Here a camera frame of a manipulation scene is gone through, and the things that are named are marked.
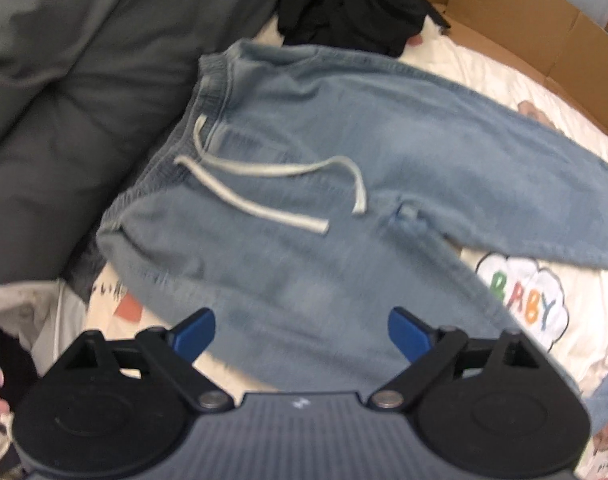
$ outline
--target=cardboard box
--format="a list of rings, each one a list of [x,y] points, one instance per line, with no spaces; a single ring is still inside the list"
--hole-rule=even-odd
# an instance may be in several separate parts
[[[456,43],[512,66],[608,132],[608,34],[566,0],[446,4]]]

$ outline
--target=round black disc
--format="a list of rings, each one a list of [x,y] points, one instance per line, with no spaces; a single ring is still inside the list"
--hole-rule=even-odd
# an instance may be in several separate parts
[[[418,407],[421,437],[447,462],[483,476],[572,469],[586,446],[588,417],[559,384],[507,384],[481,374],[438,386]]]
[[[41,472],[119,478],[161,460],[178,441],[185,418],[177,396],[154,381],[45,381],[18,408],[13,432],[21,457]]]

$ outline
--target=black paw print fabric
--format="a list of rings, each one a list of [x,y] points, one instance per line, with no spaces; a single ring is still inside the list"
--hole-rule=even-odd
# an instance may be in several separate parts
[[[0,330],[0,478],[18,469],[15,449],[11,446],[7,450],[8,444],[1,446],[10,440],[12,412],[37,379],[31,355],[17,339]]]
[[[0,413],[14,411],[37,379],[31,355],[0,330]]]

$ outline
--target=gray blanket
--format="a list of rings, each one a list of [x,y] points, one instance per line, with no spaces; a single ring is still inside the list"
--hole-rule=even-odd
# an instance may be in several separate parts
[[[55,278],[181,115],[203,53],[276,0],[0,0],[0,283]]]

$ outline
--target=cloud print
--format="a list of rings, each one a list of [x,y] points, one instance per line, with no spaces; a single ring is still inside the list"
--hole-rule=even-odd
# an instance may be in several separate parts
[[[477,268],[478,276],[513,314],[520,326],[546,351],[564,335],[568,309],[559,278],[530,258],[491,253]]]

